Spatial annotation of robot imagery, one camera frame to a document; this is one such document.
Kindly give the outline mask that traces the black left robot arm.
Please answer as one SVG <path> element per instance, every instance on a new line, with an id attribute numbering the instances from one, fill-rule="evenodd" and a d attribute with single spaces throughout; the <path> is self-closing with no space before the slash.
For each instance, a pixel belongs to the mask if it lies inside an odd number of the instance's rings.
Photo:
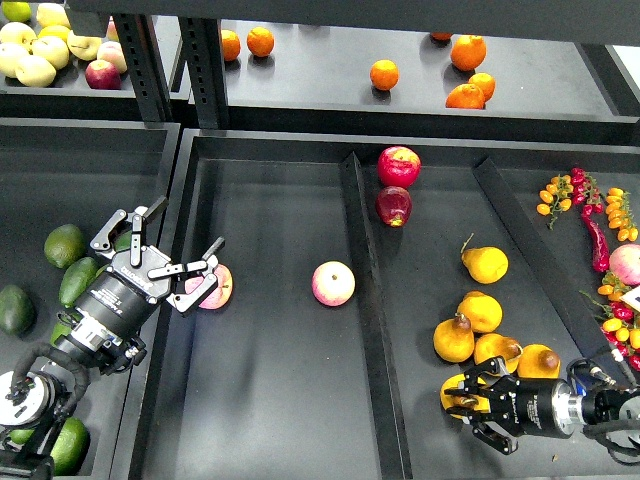
<path id="1" fill-rule="evenodd" d="M 217 238 L 200 259 L 175 264 L 145 241 L 146 227 L 167 200 L 132 212 L 117 210 L 91 241 L 108 263 L 62 316 L 71 330 L 54 343 L 35 343 L 1 377 L 1 436 L 29 430 L 23 445 L 1 447 L 4 479 L 51 479 L 51 451 L 64 422 L 84 397 L 93 373 L 123 373 L 147 354 L 139 333 L 162 302 L 191 313 L 217 287 Z"/>

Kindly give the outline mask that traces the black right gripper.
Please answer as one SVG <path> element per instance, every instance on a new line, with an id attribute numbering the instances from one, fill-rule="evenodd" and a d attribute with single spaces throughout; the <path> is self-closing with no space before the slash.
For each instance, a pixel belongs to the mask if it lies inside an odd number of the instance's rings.
<path id="1" fill-rule="evenodd" d="M 516 437 L 530 435 L 569 438 L 573 433 L 568 407 L 573 391 L 564 380 L 502 377 L 497 381 L 500 375 L 507 373 L 502 357 L 489 358 L 462 373 L 465 379 L 459 388 L 448 389 L 445 393 L 486 398 L 477 394 L 476 389 L 488 388 L 494 383 L 494 422 L 509 434 Z M 472 420 L 470 426 L 477 439 L 497 452 L 511 455 L 518 450 L 518 442 L 514 438 L 495 430 L 487 423 Z"/>

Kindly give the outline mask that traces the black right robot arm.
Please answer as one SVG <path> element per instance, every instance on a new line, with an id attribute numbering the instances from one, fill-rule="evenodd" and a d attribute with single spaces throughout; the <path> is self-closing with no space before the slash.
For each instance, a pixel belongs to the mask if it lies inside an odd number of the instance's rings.
<path id="1" fill-rule="evenodd" d="M 503 455 L 523 436 L 568 439 L 576 429 L 621 465 L 639 463 L 639 388 L 621 387 L 596 363 L 578 359 L 569 379 L 520 378 L 491 357 L 441 387 L 445 412 Z"/>

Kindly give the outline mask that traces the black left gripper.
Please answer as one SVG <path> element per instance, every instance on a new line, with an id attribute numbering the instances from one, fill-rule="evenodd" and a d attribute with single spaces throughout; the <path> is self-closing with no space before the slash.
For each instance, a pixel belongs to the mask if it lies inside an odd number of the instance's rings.
<path id="1" fill-rule="evenodd" d="M 166 196 L 150 206 L 118 209 L 90 241 L 95 253 L 112 260 L 75 303 L 82 315 L 73 330 L 81 343 L 120 343 L 137 334 L 164 299 L 180 314 L 195 310 L 217 287 L 217 254 L 225 246 L 218 237 L 200 260 L 171 264 L 155 247 L 146 247 L 146 228 L 168 205 Z M 190 293 L 175 293 L 171 280 L 199 277 Z"/>

